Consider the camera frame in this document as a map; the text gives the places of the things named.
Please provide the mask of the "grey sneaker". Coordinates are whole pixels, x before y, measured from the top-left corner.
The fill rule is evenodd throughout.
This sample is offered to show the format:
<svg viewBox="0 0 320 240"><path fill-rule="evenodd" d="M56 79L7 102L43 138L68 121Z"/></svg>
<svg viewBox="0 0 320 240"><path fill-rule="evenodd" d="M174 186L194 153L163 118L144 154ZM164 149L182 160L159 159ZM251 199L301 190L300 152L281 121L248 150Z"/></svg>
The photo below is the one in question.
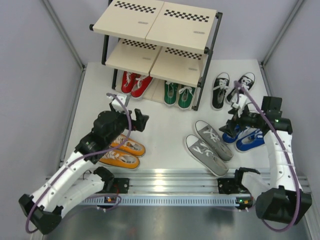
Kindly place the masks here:
<svg viewBox="0 0 320 240"><path fill-rule="evenodd" d="M206 167L213 175L223 177L229 168L219 155L202 139L190 134L184 140L185 149L197 162Z"/></svg>
<svg viewBox="0 0 320 240"><path fill-rule="evenodd" d="M204 140L224 162L229 162L233 158L233 152L209 123L203 120L198 120L194 124L194 129L196 134Z"/></svg>

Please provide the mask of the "red sneaker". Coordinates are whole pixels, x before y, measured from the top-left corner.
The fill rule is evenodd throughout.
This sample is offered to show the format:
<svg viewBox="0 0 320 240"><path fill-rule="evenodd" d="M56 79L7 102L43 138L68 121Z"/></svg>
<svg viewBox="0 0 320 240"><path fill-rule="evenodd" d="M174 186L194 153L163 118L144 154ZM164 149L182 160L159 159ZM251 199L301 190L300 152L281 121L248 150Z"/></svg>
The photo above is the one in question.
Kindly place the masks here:
<svg viewBox="0 0 320 240"><path fill-rule="evenodd" d="M137 74L134 72L124 71L122 76L122 83L121 83L121 91L124 94L129 94L136 81Z"/></svg>
<svg viewBox="0 0 320 240"><path fill-rule="evenodd" d="M149 75L140 75L137 77L131 91L132 98L136 100L141 99L152 81L153 78Z"/></svg>

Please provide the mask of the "green sneaker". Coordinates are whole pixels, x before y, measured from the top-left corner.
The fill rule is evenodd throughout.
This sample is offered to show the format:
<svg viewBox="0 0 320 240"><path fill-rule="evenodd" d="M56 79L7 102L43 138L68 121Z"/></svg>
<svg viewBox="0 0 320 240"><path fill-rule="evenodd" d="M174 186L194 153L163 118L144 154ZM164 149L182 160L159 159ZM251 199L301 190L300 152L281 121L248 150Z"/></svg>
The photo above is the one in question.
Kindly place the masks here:
<svg viewBox="0 0 320 240"><path fill-rule="evenodd" d="M164 103L172 106L177 100L178 84L170 81L164 82Z"/></svg>
<svg viewBox="0 0 320 240"><path fill-rule="evenodd" d="M179 99L178 99L178 106L182 110L187 110L193 101L193 97L195 94L196 88L182 85L180 90L178 91Z"/></svg>

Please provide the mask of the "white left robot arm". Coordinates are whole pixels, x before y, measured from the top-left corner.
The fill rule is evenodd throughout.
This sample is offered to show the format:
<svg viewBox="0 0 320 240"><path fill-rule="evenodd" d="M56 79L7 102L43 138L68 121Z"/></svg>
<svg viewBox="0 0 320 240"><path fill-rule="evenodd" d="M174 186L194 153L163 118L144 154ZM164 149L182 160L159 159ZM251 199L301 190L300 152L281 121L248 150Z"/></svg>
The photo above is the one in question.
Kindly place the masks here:
<svg viewBox="0 0 320 240"><path fill-rule="evenodd" d="M23 194L18 203L26 216L25 230L31 234L29 224L43 235L52 232L66 214L83 200L96 193L109 193L114 188L114 175L96 163L134 170L145 148L127 136L124 130L145 130L148 115L134 110L115 109L101 112L93 122L91 131L75 147L58 171L32 194Z"/></svg>

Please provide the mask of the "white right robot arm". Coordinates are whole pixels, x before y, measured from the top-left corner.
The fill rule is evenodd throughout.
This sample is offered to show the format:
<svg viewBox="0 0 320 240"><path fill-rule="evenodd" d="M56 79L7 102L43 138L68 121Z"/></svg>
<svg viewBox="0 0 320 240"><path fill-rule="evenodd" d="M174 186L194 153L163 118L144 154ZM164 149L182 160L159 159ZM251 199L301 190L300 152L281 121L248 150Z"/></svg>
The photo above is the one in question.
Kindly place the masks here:
<svg viewBox="0 0 320 240"><path fill-rule="evenodd" d="M264 96L258 113L248 108L245 94L232 103L232 118L220 127L229 137L236 137L236 129L245 127L261 130L267 147L270 183L266 183L255 169L241 167L233 186L240 193L249 193L255 199L259 219L296 225L312 205L312 197L304 193L296 174L292 153L292 123L282 117L282 98Z"/></svg>

